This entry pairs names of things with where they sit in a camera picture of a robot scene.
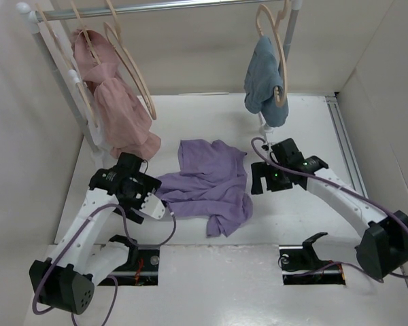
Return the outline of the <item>purple t shirt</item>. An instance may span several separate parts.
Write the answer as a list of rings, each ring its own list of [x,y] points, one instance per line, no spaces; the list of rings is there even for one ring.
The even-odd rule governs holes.
[[[207,217],[206,237],[228,237],[253,214],[246,193],[246,156],[221,140],[182,140],[177,152],[180,170],[158,178],[156,195],[176,217]]]

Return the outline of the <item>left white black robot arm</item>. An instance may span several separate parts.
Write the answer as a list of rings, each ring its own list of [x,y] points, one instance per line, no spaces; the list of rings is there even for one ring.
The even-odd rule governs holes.
[[[138,246],[129,236],[113,236],[98,253],[92,247],[114,213],[123,222],[138,224],[165,214],[164,204],[155,195],[161,182],[143,173],[142,163],[141,158],[122,153],[113,167],[101,168],[91,177],[67,233],[44,261],[34,261],[29,269],[36,304],[80,315],[95,287],[111,272],[136,265]]]

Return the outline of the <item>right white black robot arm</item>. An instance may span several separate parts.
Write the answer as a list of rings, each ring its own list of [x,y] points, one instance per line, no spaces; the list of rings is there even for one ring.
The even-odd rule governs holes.
[[[344,218],[361,238],[355,248],[357,268],[382,281],[397,276],[408,262],[408,216],[390,212],[356,192],[317,156],[304,157],[293,139],[269,144],[261,137],[251,140],[261,162],[252,165],[253,194],[262,194],[261,179],[272,192],[298,185],[325,202]]]

